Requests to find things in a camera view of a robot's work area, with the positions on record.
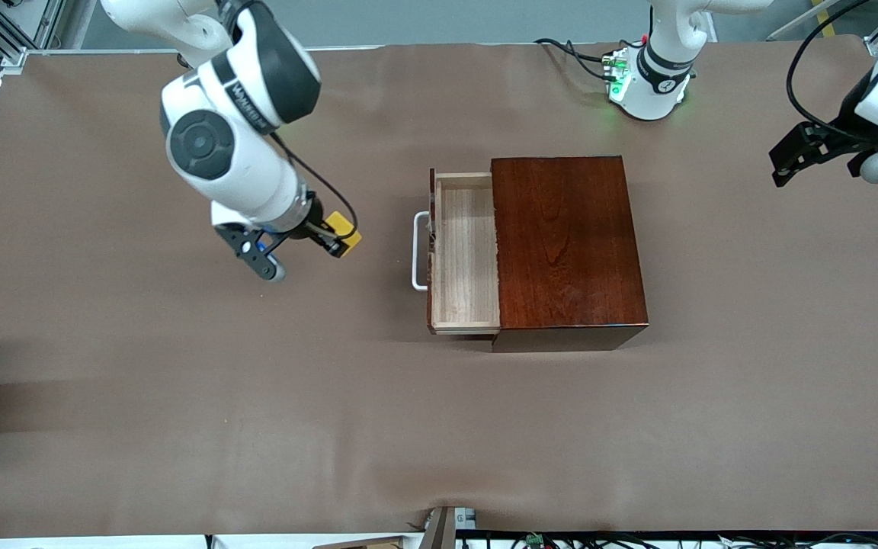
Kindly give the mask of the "yellow block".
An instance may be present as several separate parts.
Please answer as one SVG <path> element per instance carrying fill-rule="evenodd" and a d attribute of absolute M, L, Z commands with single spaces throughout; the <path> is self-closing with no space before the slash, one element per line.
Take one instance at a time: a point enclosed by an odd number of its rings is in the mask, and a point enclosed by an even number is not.
<path fill-rule="evenodd" d="M 353 225 L 351 221 L 348 221 L 348 219 L 346 219 L 339 211 L 332 212 L 325 220 L 327 220 L 328 224 L 334 228 L 336 239 L 339 236 L 346 239 L 346 237 L 351 236 L 351 234 L 361 234 L 355 228 L 355 225 Z"/>

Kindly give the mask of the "wooden drawer with white handle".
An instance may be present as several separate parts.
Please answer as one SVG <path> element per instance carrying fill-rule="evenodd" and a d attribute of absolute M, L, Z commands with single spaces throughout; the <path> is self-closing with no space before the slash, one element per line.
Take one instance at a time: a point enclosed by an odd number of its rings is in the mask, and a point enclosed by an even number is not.
<path fill-rule="evenodd" d="M 492 175 L 430 170 L 428 209 L 412 219 L 411 283 L 426 294 L 431 333 L 498 333 L 497 256 Z"/>

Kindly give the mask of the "yellow floor tape strip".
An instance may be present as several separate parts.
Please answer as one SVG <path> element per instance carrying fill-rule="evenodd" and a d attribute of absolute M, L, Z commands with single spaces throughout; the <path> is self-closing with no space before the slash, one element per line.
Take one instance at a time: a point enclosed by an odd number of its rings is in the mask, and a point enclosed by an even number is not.
<path fill-rule="evenodd" d="M 811 0 L 812 1 L 812 10 L 814 11 L 814 15 L 816 17 L 816 21 L 819 24 L 822 22 L 826 22 L 830 15 L 832 15 L 833 11 L 835 11 L 835 7 L 842 0 Z M 822 36 L 829 37 L 836 35 L 835 29 L 832 24 L 826 25 L 825 28 L 822 29 Z"/>

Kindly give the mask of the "brown table cover sheet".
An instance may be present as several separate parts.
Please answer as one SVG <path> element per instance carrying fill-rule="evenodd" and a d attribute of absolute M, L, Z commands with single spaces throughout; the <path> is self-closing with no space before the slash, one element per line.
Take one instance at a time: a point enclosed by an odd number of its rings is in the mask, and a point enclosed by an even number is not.
<path fill-rule="evenodd" d="M 168 53 L 32 56 L 0 86 L 0 538 L 878 529 L 878 185 L 774 187 L 793 43 L 703 50 L 639 123 L 537 45 L 321 51 L 283 128 L 363 241 L 269 284 L 166 161 Z M 612 352 L 428 332 L 428 173 L 620 154 L 649 328 Z"/>

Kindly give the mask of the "dark brown wooden cabinet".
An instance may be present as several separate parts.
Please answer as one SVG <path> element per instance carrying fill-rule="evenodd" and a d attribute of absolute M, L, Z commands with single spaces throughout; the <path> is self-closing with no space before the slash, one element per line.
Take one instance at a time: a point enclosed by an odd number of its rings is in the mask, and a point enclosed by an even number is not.
<path fill-rule="evenodd" d="M 623 346 L 649 314 L 623 157 L 494 159 L 494 352 Z"/>

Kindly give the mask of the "aluminium frame structure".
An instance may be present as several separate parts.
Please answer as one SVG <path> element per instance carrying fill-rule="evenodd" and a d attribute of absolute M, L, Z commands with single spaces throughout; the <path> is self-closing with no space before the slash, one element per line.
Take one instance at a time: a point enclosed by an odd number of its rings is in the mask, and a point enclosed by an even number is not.
<path fill-rule="evenodd" d="M 0 69 L 21 73 L 32 53 L 77 50 L 98 0 L 0 0 Z"/>

